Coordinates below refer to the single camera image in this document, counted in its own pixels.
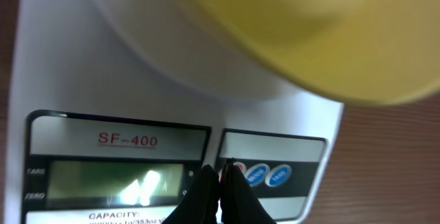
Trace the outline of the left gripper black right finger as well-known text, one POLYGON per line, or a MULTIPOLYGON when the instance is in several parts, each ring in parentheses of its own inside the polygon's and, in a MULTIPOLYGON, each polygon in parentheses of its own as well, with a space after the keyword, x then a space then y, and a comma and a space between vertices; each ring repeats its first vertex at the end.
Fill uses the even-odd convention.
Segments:
POLYGON ((220 180, 221 220, 224 224, 276 224, 254 196, 235 159, 227 159, 220 180))

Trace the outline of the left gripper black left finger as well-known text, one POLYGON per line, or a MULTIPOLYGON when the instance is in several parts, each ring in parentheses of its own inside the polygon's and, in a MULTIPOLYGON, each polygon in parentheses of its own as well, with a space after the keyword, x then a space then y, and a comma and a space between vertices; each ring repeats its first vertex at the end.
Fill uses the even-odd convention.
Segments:
POLYGON ((162 224, 217 224, 219 199, 219 175, 211 165, 205 165, 183 200, 162 224))

